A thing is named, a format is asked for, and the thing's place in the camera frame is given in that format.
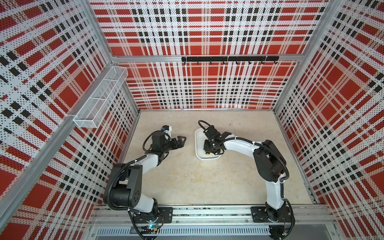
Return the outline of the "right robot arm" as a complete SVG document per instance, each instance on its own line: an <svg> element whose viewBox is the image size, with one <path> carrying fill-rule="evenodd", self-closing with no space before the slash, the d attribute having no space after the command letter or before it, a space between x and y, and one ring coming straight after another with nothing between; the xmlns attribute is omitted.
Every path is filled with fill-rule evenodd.
<svg viewBox="0 0 384 240"><path fill-rule="evenodd" d="M204 141L204 152L207 155L220 155L230 150L254 159L258 174L266 183L266 217L271 222L277 222L287 208L284 182L289 179L290 173L286 160L275 144L270 140L251 141L229 132L221 134L213 125L202 127L202 129L207 138Z"/></svg>

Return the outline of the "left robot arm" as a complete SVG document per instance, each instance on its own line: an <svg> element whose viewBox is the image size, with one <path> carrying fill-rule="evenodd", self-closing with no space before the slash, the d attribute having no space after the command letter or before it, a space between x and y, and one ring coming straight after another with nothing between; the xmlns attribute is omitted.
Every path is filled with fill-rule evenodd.
<svg viewBox="0 0 384 240"><path fill-rule="evenodd" d="M161 214L158 201L142 193L143 175L159 166L170 151L183 148L186 140L184 136L172 138L170 130L152 132L142 145L143 156L113 166L103 197L105 205L154 223Z"/></svg>

